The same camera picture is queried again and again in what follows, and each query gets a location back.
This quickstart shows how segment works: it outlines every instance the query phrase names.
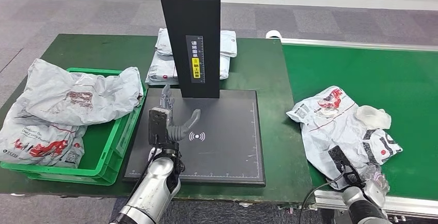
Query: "wireless charging symbol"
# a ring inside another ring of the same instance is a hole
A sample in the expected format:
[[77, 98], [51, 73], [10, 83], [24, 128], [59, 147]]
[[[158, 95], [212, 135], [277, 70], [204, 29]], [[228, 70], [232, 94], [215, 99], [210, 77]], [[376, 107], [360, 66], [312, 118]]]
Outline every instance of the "wireless charging symbol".
[[201, 141], [204, 141], [205, 140], [205, 133], [202, 132], [200, 134], [195, 134], [193, 132], [190, 132], [190, 134], [189, 134], [189, 141], [192, 141], [194, 139], [199, 139]]

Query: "cable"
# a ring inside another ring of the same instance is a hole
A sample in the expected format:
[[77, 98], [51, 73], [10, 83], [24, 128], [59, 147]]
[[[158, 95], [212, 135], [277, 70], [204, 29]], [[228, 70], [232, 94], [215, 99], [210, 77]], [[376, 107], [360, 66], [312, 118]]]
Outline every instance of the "cable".
[[325, 183], [325, 184], [323, 184], [323, 185], [320, 185], [320, 186], [316, 187], [315, 189], [311, 190], [311, 191], [306, 195], [306, 198], [304, 198], [303, 204], [301, 205], [300, 213], [299, 213], [299, 215], [298, 215], [298, 224], [301, 224], [301, 214], [303, 213], [303, 208], [304, 208], [304, 206], [306, 205], [307, 200], [309, 200], [309, 197], [310, 197], [315, 191], [321, 189], [322, 187], [324, 187], [324, 186], [326, 186], [326, 185], [332, 184], [332, 183], [338, 181], [339, 179], [341, 179], [341, 178], [343, 177], [343, 175], [345, 174], [345, 172], [346, 172], [347, 169], [345, 168], [345, 165], [343, 164], [343, 162], [341, 162], [341, 165], [342, 165], [342, 167], [343, 167], [343, 170], [342, 170], [342, 172], [341, 172], [341, 175], [339, 175], [337, 178], [335, 178], [335, 179], [333, 179], [333, 180], [331, 180], [331, 181], [329, 181], [329, 182], [327, 182], [327, 183]]
[[143, 169], [142, 174], [140, 175], [140, 177], [138, 178], [137, 183], [135, 183], [134, 188], [132, 189], [131, 193], [129, 194], [129, 197], [127, 198], [126, 202], [124, 203], [124, 205], [126, 205], [126, 203], [129, 201], [129, 199], [131, 199], [132, 195], [135, 193], [135, 191], [138, 189], [138, 187], [140, 186], [140, 183], [142, 182], [146, 172], [148, 171], [149, 165], [150, 163], [153, 161], [153, 159], [155, 158], [155, 155], [157, 154], [157, 150], [158, 148], [155, 148], [153, 151], [153, 154], [151, 156], [151, 158], [148, 160], [148, 163], [146, 164], [145, 168]]

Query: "robotic hand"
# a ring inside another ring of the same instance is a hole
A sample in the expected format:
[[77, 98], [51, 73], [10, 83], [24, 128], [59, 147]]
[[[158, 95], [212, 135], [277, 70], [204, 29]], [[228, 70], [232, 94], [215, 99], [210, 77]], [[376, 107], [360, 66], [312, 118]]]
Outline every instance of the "robotic hand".
[[175, 125], [172, 117], [174, 100], [170, 98], [169, 90], [170, 86], [166, 85], [160, 106], [149, 111], [149, 144], [155, 150], [145, 168], [148, 173], [138, 180], [141, 183], [134, 187], [134, 193], [112, 224], [156, 224], [181, 187], [179, 174], [185, 167], [178, 142], [199, 121], [201, 110], [193, 111], [184, 125]]

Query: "stack of packages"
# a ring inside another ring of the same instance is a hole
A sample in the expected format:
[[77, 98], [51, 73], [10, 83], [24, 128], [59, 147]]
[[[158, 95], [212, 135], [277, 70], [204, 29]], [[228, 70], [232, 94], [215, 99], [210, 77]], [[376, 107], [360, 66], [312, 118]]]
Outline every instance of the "stack of packages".
[[[149, 85], [177, 85], [178, 75], [167, 29], [160, 28], [155, 48], [156, 51], [146, 77], [146, 83]], [[236, 32], [221, 30], [220, 79], [228, 78], [230, 57], [236, 56]]]
[[105, 78], [36, 59], [0, 131], [0, 161], [77, 168], [87, 126], [123, 117], [141, 97], [137, 68]]
[[[341, 174], [342, 162], [364, 182], [370, 170], [403, 151], [384, 131], [391, 125], [390, 115], [371, 106], [359, 107], [337, 86], [296, 103], [286, 114], [301, 123], [306, 157], [329, 181]], [[331, 187], [343, 189], [349, 181], [341, 178]]]

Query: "green plastic crate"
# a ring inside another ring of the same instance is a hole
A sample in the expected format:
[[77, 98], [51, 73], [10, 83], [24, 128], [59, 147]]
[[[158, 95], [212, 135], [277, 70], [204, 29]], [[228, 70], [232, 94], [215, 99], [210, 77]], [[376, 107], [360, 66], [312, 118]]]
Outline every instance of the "green plastic crate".
[[[87, 68], [69, 68], [67, 71], [91, 73], [105, 77], [121, 73], [121, 71], [116, 70]], [[140, 105], [134, 108], [130, 114], [108, 123], [88, 127], [83, 137], [85, 154], [77, 169], [4, 162], [0, 164], [1, 167], [22, 172], [30, 179], [107, 186], [114, 184], [146, 98], [144, 85], [143, 91], [144, 97]]]

